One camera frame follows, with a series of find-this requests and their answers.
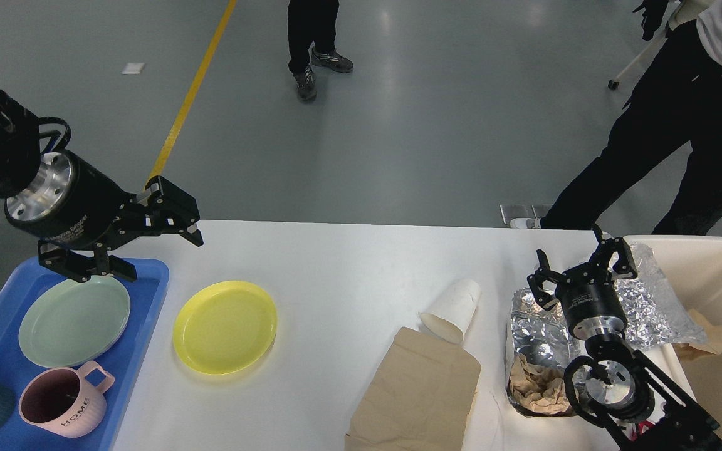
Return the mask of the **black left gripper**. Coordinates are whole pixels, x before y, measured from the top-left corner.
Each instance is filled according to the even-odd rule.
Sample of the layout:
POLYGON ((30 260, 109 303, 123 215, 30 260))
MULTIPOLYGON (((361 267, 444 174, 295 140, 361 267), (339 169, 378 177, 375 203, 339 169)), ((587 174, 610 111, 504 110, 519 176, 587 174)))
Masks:
POLYGON ((78 283, 95 275, 132 282, 137 280, 135 266, 109 254, 98 242, 128 203, 130 233, 177 234, 203 245, 197 200, 188 192, 163 176, 153 176, 135 197, 69 150, 40 156, 34 180, 6 199, 6 219, 43 241, 38 243, 38 262, 55 273, 78 283), (92 256, 72 251, 93 244, 92 256))

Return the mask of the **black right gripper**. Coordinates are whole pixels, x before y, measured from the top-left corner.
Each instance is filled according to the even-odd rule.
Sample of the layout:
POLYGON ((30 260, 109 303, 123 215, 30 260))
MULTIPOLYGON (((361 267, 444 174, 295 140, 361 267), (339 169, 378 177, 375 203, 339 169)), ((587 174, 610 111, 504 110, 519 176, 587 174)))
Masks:
POLYGON ((538 268, 527 277, 534 301, 545 311, 559 302, 570 336, 585 341, 600 334, 624 334, 627 317, 614 289, 614 281, 636 279, 638 269, 624 237, 612 237, 596 224, 592 231, 598 245, 585 269, 553 271, 547 254, 537 249, 538 268), (555 284, 553 294, 545 282, 555 284))

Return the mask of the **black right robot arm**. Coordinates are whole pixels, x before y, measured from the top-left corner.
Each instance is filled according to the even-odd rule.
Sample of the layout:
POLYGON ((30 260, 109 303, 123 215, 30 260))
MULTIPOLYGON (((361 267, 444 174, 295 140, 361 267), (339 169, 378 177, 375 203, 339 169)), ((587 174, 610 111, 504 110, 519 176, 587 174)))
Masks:
POLYGON ((625 338, 614 283, 636 279, 636 264, 624 239, 593 231, 599 243, 587 261, 558 272, 539 249, 527 277, 536 304, 559 306, 569 336, 584 343, 563 374, 571 408, 621 450, 722 450, 713 416, 625 338))

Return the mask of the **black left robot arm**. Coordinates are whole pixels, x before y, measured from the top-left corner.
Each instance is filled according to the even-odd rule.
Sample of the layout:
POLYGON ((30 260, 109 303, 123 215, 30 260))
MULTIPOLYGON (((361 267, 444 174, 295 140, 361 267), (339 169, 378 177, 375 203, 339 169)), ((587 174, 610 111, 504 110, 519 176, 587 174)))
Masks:
POLYGON ((0 89, 0 198, 8 222, 37 237, 41 266, 78 283, 134 281, 135 266, 113 254, 120 246, 163 234, 203 245, 188 192, 161 176, 127 192, 69 150, 70 140, 65 120, 38 117, 0 89))

